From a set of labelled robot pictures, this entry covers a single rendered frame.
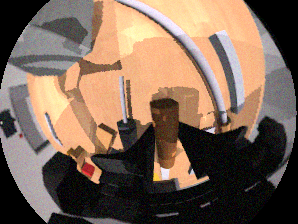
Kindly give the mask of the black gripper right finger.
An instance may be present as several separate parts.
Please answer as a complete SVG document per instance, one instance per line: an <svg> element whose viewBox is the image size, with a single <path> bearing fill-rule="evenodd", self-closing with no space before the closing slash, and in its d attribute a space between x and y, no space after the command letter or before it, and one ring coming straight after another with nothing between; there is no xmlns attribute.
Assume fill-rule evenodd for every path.
<svg viewBox="0 0 298 224"><path fill-rule="evenodd" d="M245 136L247 127L234 128L225 133L209 133L196 127L182 123L178 120L178 140L181 141L182 148L185 149L186 157L192 165L193 172L196 173L197 180L208 176L208 171L212 165L222 156L225 148L231 143L235 143L242 136Z"/></svg>

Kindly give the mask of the red block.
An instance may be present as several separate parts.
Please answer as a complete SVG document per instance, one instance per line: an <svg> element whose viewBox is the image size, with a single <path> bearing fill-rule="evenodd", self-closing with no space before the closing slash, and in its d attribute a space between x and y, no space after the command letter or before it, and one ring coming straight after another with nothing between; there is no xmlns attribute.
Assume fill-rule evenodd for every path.
<svg viewBox="0 0 298 224"><path fill-rule="evenodd" d="M82 172L86 173L86 175L88 175L88 176L92 176L94 173L93 165L85 163L84 168L82 168Z"/></svg>

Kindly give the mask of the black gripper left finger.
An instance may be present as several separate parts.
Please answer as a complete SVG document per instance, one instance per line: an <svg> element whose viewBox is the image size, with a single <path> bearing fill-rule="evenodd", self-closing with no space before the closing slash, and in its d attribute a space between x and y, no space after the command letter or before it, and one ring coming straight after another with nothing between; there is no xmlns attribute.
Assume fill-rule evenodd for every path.
<svg viewBox="0 0 298 224"><path fill-rule="evenodd" d="M90 156L90 161L101 171L136 175L148 188L153 188L154 143L156 143L156 135L154 135L153 124L150 124L129 151L109 153L109 155L97 153Z"/></svg>

